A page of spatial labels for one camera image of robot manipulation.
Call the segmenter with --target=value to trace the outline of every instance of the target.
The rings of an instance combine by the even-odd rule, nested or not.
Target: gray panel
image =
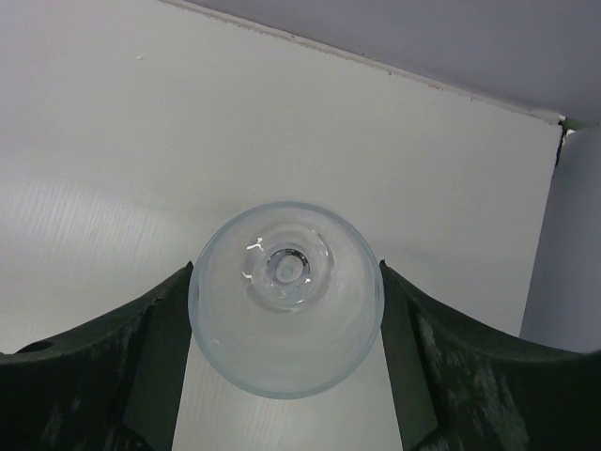
[[[193,0],[450,85],[601,121],[601,2]]]
[[[601,349],[601,129],[576,132],[549,192],[521,337]]]

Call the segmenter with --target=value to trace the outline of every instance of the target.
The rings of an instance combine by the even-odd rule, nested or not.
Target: round glass object
[[[378,262],[355,228],[309,204],[242,213],[193,270],[189,313],[207,360],[262,397],[299,398],[348,376],[384,311]]]

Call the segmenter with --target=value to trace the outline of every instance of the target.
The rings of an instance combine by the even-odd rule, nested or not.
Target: transparent glass bowl
[[[346,378],[378,336],[384,287],[352,225],[309,204],[248,210],[208,242],[189,314],[207,360],[262,397],[299,398]]]

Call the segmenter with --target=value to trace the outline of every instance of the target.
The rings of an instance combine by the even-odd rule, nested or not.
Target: tabletop
[[[2,3],[0,351],[139,296],[285,199],[518,334],[560,128],[261,30],[156,0]],[[173,449],[401,449],[381,338],[288,401],[192,342]]]

